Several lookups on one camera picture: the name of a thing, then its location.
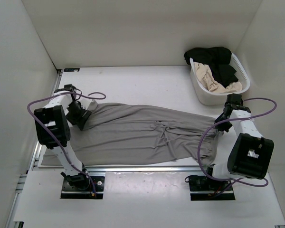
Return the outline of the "grey trousers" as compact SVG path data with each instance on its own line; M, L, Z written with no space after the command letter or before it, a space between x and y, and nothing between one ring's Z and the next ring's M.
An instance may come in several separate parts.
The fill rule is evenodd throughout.
M70 144L86 166L147 165L192 157L211 164L221 133L212 117L150 106L91 103Z

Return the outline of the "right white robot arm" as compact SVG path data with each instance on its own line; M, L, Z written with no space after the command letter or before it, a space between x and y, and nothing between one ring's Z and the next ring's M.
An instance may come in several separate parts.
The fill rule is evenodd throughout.
M274 142L257 130L251 111L244 106L240 94L227 96L223 113L214 123L219 132L228 132L234 128L237 139L226 162L206 169L205 187L214 190L221 181L236 178L263 179L269 167Z

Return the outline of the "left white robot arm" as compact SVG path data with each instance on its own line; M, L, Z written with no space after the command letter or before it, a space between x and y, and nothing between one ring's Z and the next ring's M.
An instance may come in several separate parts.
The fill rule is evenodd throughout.
M65 169L61 175L70 186L86 190L91 185L84 164L70 145L69 124L83 130L91 112L76 97L72 84L54 91L54 97L43 108L33 112L38 141L51 150Z

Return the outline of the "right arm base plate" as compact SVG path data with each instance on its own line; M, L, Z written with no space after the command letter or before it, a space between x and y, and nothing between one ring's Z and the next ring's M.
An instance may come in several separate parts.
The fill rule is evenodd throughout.
M187 176L184 181L189 185L191 201L235 200L230 181L217 181L199 175Z

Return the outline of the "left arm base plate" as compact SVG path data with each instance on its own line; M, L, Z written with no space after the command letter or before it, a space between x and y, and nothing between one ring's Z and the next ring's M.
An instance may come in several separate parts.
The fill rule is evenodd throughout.
M67 176L61 172L63 183L61 199L102 200L105 188L105 176L92 176L91 181L83 174Z

